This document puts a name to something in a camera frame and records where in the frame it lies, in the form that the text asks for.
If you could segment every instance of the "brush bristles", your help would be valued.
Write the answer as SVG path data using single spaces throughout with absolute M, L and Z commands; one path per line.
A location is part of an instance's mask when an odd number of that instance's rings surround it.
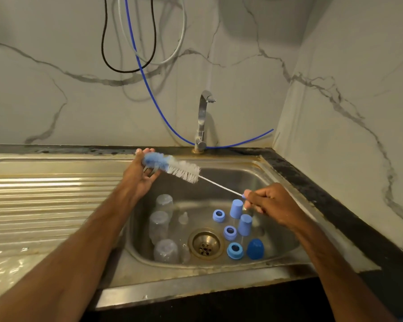
M 169 174 L 173 174 L 190 183 L 196 183 L 199 180 L 200 167 L 194 163 L 178 161 L 172 157 L 168 161 L 168 165 L 167 173 Z

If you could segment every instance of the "white cable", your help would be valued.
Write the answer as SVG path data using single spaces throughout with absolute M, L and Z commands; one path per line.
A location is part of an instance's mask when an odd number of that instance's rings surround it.
M 185 29 L 186 29 L 186 11 L 185 11 L 185 3 L 184 0 L 182 0 L 182 17 L 183 17 L 183 24 L 182 24 L 182 33 L 180 35 L 180 40 L 179 43 L 177 44 L 176 49 L 174 50 L 173 54 L 168 58 L 165 59 L 162 62 L 159 63 L 155 63 L 155 62 L 151 62 L 150 64 L 154 64 L 157 66 L 160 66 L 162 64 L 165 64 L 167 62 L 169 62 L 170 60 L 172 60 L 174 57 L 176 57 L 177 53 L 179 52 L 180 47 L 182 46 L 182 42 L 183 42 L 183 37 L 185 36 Z M 121 29 L 122 29 L 122 33 L 124 34 L 125 40 L 127 41 L 127 43 L 129 44 L 130 48 L 133 50 L 134 54 L 136 54 L 139 59 L 141 59 L 143 62 L 147 63 L 148 60 L 146 60 L 143 55 L 141 55 L 139 52 L 137 52 L 134 48 L 133 45 L 131 44 L 129 38 L 127 37 L 127 29 L 124 28 L 124 23 L 122 21 L 122 15 L 121 15 L 121 0 L 118 0 L 118 16 L 119 16 L 119 22 L 121 24 Z

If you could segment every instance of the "hand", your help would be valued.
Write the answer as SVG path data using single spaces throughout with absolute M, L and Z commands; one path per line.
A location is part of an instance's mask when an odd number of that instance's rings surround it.
M 149 191 L 152 183 L 161 173 L 161 171 L 158 170 L 151 177 L 149 177 L 152 169 L 147 169 L 144 172 L 142 160 L 145 157 L 145 154 L 154 151 L 154 148 L 146 148 L 144 151 L 137 149 L 136 157 L 133 159 L 129 167 L 124 171 L 120 186 L 126 190 L 126 193 L 131 197 L 131 202 L 133 204 L 139 201 L 140 198 Z
M 312 222 L 280 183 L 273 183 L 254 192 L 245 190 L 244 195 L 245 208 L 253 206 L 259 213 L 266 213 L 290 229 L 300 222 Z

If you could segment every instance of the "stainless steel sink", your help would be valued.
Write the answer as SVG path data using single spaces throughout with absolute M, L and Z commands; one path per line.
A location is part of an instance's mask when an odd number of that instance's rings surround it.
M 199 161 L 202 166 L 202 174 L 217 183 L 243 193 L 246 188 L 259 189 L 271 182 L 269 176 L 260 166 L 248 165 L 248 163 L 239 163 L 236 161 Z M 249 257 L 244 256 L 241 260 L 233 260 L 224 251 L 231 243 L 223 237 L 223 230 L 226 226 L 231 225 L 238 227 L 238 220 L 232 218 L 230 212 L 231 203 L 236 199 L 236 195 L 227 192 L 217 186 L 210 184 L 205 180 L 200 180 L 196 184 L 190 184 L 175 176 L 162 174 L 157 182 L 153 185 L 149 193 L 140 201 L 136 207 L 134 214 L 130 219 L 129 251 L 141 258 L 153 262 L 153 244 L 148 235 L 149 216 L 154 211 L 156 197 L 161 194 L 170 194 L 174 200 L 174 212 L 169 225 L 169 237 L 172 238 L 178 246 L 186 243 L 192 248 L 193 254 L 189 265 L 197 266 L 245 266 L 259 263 L 254 262 Z M 222 223 L 215 222 L 212 215 L 215 210 L 221 209 L 226 213 L 226 219 Z M 188 213 L 189 222 L 187 225 L 181 225 L 178 217 L 184 212 Z M 248 237 L 239 236 L 235 241 L 241 243 L 243 248 L 247 248 L 247 244 L 253 238 L 262 240 L 265 255 L 264 261 L 278 258 L 295 250 L 299 246 L 299 242 L 295 236 L 287 228 L 277 224 L 273 219 L 265 215 L 261 215 L 256 211 L 249 210 L 246 212 L 253 216 L 253 224 L 251 234 Z M 217 243 L 222 250 L 222 254 L 212 260 L 207 255 L 197 255 L 205 253 L 203 243 L 194 248 L 193 240 L 190 235 L 195 230 L 207 230 L 216 236 Z
M 76 231 L 112 191 L 132 155 L 1 155 L 0 154 L 0 294 L 11 287 L 60 242 Z M 261 157 L 181 157 L 202 167 L 203 176 L 239 193 L 280 182 L 303 210 L 325 230 L 356 271 L 377 269 L 306 199 Z M 174 199 L 170 236 L 179 243 L 196 245 L 188 264 L 153 261 L 148 218 L 160 194 Z M 162 174 L 140 201 L 124 226 L 105 268 L 92 308 L 105 309 L 165 300 L 205 292 L 262 286 L 314 276 L 310 261 L 294 235 L 266 216 L 253 215 L 252 234 L 238 237 L 246 249 L 254 237 L 265 246 L 265 256 L 232 260 L 222 238 L 226 225 L 237 226 L 228 212 L 235 196 L 201 180 L 190 184 Z M 226 212 L 226 221 L 214 222 L 215 209 Z M 181 228 L 179 215 L 188 212 Z M 213 259 L 197 253 L 199 241 L 209 231 Z

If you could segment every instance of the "forearm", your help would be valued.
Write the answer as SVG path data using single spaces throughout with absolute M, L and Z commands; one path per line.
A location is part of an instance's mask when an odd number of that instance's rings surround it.
M 292 227 L 322 282 L 336 321 L 396 321 L 313 222 Z
M 129 192 L 118 186 L 77 232 L 6 292 L 0 321 L 78 321 L 135 204 Z

